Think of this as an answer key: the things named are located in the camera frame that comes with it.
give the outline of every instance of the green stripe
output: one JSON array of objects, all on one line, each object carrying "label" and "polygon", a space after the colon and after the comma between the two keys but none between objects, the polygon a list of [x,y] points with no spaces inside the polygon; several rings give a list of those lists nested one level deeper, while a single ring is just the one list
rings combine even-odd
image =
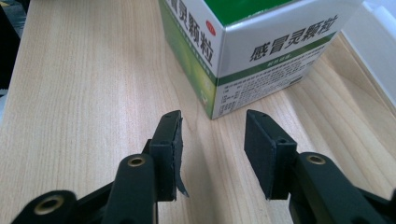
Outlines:
[{"label": "green stripe", "polygon": [[304,53],[308,52],[311,49],[317,48],[317,47],[329,42],[334,35],[335,35],[335,32],[330,34],[330,35],[327,35],[327,36],[325,36],[325,37],[323,37],[323,38],[321,38],[321,39],[319,39],[319,40],[317,40],[315,42],[312,42],[312,43],[310,43],[308,45],[305,45],[302,48],[296,49],[296,50],[294,50],[292,52],[289,52],[287,54],[284,54],[282,56],[274,58],[273,60],[268,61],[266,63],[261,63],[259,65],[256,65],[256,66],[248,68],[246,70],[234,73],[234,74],[229,75],[227,77],[221,77],[221,78],[219,78],[218,85],[221,86],[221,85],[224,85],[226,83],[233,82],[233,81],[236,81],[238,79],[241,79],[241,78],[244,78],[244,77],[248,77],[248,76],[256,74],[256,73],[259,73],[260,71],[266,70],[266,69],[268,69],[270,67],[274,67],[274,66],[276,66],[276,65],[278,65],[280,63],[287,62],[287,61],[289,61],[289,60],[291,60],[291,59],[293,59],[293,58],[295,58],[295,57],[297,57],[297,56],[299,56],[301,54],[304,54]]},{"label": "green stripe", "polygon": [[170,8],[165,2],[163,2],[163,4],[166,5],[166,8],[168,9],[169,14],[172,15],[172,18],[174,19],[174,23],[177,26],[177,29],[180,31],[180,34],[184,37],[184,40],[187,42],[189,48],[192,50],[192,54],[195,56],[195,58],[197,59],[199,64],[202,67],[206,66],[208,68],[209,73],[207,73],[207,72],[205,72],[205,73],[209,77],[210,81],[212,81],[212,83],[216,86],[218,79],[215,77],[215,74],[213,74],[213,72],[210,70],[210,66],[207,65],[207,63],[205,62],[204,58],[201,57],[201,55],[199,54],[198,50],[195,49],[195,47],[194,47],[195,43],[191,42],[191,40],[189,39],[188,34],[186,34],[186,32],[181,27],[180,23],[178,22],[178,18],[172,12],[172,8]]},{"label": "green stripe", "polygon": [[293,0],[205,0],[223,26],[291,1]]}]

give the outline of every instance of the white wall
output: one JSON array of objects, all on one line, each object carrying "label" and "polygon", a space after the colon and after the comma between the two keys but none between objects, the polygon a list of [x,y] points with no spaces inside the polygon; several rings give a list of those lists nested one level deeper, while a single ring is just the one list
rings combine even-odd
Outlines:
[{"label": "white wall", "polygon": [[396,106],[396,0],[364,1],[343,33]]}]

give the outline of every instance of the wood grain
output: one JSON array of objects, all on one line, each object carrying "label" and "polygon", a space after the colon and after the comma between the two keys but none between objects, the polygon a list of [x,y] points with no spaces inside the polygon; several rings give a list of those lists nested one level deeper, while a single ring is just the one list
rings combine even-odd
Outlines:
[{"label": "wood grain", "polygon": [[300,83],[209,120],[164,41],[157,1],[32,1],[0,129],[0,223],[44,192],[80,198],[109,183],[176,109],[191,197],[160,203],[161,223],[291,223],[287,202],[264,200],[244,153],[247,109],[389,198],[396,119],[367,76],[337,37]]}]

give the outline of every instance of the light wood surface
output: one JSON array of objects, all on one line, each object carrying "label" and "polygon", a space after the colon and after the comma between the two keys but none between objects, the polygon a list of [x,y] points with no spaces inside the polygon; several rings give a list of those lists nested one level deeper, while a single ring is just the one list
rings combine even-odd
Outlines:
[{"label": "light wood surface", "polygon": [[356,186],[385,198],[396,187],[394,108],[342,37],[302,82],[210,120],[164,40],[157,1],[34,0],[0,129],[0,223],[47,191],[81,198],[111,182],[177,109],[190,198],[160,203],[162,224],[291,223],[288,202],[264,200],[243,150],[247,109]]}]

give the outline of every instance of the red logo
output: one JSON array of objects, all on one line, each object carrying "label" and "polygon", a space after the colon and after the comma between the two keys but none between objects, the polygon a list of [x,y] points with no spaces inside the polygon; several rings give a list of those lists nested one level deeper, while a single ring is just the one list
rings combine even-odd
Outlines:
[{"label": "red logo", "polygon": [[210,23],[210,21],[206,21],[206,27],[209,30],[210,34],[216,36],[215,27],[213,27],[213,25],[212,25],[212,23]]}]

